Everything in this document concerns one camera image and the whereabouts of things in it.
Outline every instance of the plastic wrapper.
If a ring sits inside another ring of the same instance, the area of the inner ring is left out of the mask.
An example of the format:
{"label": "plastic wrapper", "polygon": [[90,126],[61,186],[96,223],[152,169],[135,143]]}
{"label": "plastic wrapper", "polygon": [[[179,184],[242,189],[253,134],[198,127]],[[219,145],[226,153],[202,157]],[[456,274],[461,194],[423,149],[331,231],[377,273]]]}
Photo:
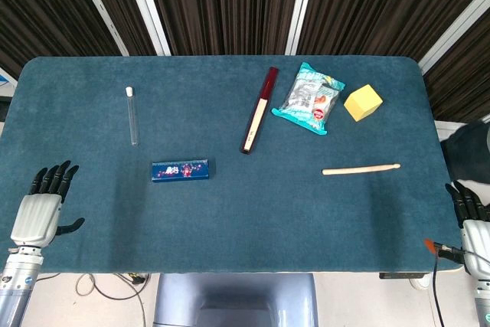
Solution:
{"label": "plastic wrapper", "polygon": [[323,136],[327,134],[325,121],[344,87],[342,82],[302,63],[286,101],[272,112]]}

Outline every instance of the teal felt tablecloth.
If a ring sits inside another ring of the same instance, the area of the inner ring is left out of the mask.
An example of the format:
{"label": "teal felt tablecloth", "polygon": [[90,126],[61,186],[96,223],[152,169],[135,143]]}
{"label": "teal felt tablecloth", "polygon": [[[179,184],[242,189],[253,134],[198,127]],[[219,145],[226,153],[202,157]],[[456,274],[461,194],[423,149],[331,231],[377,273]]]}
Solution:
{"label": "teal felt tablecloth", "polygon": [[[240,153],[269,67],[280,106],[302,61],[346,84],[327,136],[268,112]],[[343,102],[384,100],[356,123]],[[140,145],[129,142],[133,86]],[[0,138],[0,250],[34,174],[80,166],[43,271],[429,271],[423,239],[458,245],[449,180],[417,64],[405,57],[40,57],[18,82]],[[211,178],[152,183],[152,162],[209,159]],[[401,169],[324,177],[322,168]],[[444,263],[443,268],[455,267]]]}

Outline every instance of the yellow cube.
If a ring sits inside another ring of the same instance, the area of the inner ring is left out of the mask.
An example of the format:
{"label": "yellow cube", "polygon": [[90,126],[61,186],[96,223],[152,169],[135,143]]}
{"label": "yellow cube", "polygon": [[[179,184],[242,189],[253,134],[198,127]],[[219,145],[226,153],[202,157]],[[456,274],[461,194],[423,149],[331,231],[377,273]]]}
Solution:
{"label": "yellow cube", "polygon": [[358,122],[362,118],[372,114],[382,103],[383,100],[373,90],[373,87],[367,84],[351,93],[345,101],[344,106],[354,120]]}

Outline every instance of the wooden stick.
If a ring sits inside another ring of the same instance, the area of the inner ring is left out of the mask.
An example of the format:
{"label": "wooden stick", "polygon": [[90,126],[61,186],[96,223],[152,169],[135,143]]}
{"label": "wooden stick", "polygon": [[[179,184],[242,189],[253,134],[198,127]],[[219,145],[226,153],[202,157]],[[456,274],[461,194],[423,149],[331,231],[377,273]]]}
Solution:
{"label": "wooden stick", "polygon": [[400,164],[389,165],[376,165],[376,166],[363,166],[360,168],[324,168],[322,170],[323,175],[340,175],[340,174],[360,174],[362,172],[382,172],[384,170],[391,170],[392,168],[400,168]]}

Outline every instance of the orange tip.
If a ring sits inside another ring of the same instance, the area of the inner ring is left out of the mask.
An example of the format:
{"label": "orange tip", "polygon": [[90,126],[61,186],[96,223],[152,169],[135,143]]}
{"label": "orange tip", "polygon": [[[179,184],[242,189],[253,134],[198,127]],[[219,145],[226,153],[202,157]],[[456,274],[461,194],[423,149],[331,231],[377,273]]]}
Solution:
{"label": "orange tip", "polygon": [[436,247],[434,246],[434,242],[432,240],[425,239],[423,243],[426,245],[430,253],[436,254]]}

